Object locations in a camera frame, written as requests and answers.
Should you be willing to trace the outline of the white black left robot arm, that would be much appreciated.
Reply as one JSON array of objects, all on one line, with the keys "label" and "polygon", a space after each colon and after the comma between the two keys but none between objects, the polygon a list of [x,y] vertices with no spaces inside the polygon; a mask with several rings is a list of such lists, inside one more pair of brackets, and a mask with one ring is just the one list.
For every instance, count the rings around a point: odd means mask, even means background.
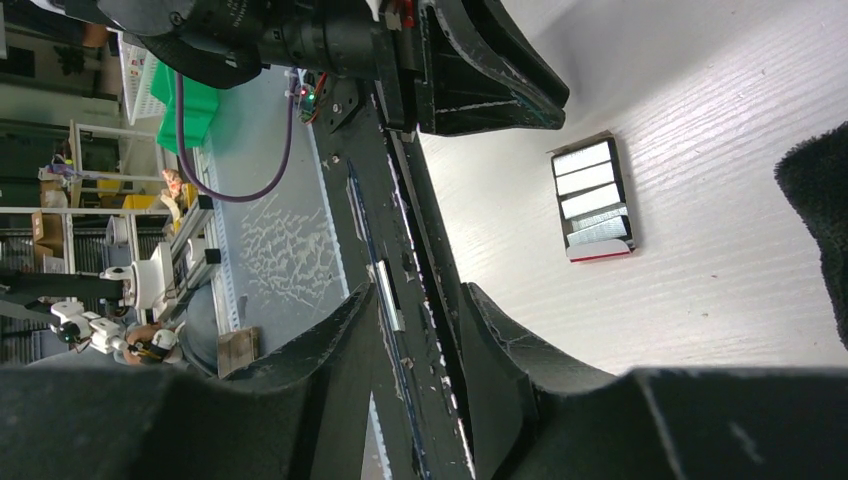
[{"label": "white black left robot arm", "polygon": [[273,65],[377,82],[389,126],[557,130],[570,92],[499,1],[63,1],[165,65],[230,89]]}]

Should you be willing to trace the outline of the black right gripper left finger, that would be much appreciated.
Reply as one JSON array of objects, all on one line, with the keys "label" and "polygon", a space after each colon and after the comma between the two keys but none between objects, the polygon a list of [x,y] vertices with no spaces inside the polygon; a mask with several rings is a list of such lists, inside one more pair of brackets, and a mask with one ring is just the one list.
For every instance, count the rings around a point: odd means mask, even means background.
[{"label": "black right gripper left finger", "polygon": [[223,379],[164,367],[5,368],[5,479],[356,479],[378,333],[364,283]]}]

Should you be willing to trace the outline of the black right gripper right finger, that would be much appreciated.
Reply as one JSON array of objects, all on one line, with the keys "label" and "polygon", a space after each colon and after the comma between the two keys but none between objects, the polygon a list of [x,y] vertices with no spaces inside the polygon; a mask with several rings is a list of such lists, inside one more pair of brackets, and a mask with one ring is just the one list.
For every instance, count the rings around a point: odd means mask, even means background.
[{"label": "black right gripper right finger", "polygon": [[642,367],[615,376],[462,287],[461,357],[481,479],[843,479],[839,368]]}]

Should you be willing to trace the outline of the staple box with staples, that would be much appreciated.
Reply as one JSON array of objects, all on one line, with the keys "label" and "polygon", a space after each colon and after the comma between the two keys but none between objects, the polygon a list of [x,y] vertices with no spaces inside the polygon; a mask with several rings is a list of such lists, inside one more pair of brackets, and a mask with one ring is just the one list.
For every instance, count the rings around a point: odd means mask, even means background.
[{"label": "staple box with staples", "polygon": [[550,165],[569,262],[631,255],[636,242],[615,136],[603,131],[553,150]]}]

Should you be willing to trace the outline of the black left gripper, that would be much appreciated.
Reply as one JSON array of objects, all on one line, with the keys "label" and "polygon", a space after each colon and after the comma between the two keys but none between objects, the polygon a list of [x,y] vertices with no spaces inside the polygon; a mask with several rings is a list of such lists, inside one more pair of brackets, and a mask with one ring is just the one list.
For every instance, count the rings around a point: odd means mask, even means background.
[{"label": "black left gripper", "polygon": [[422,1],[424,73],[413,58],[414,1],[260,1],[266,64],[301,71],[299,119],[314,122],[332,76],[378,84],[394,130],[461,136],[512,128],[558,130],[570,90],[500,1]]}]

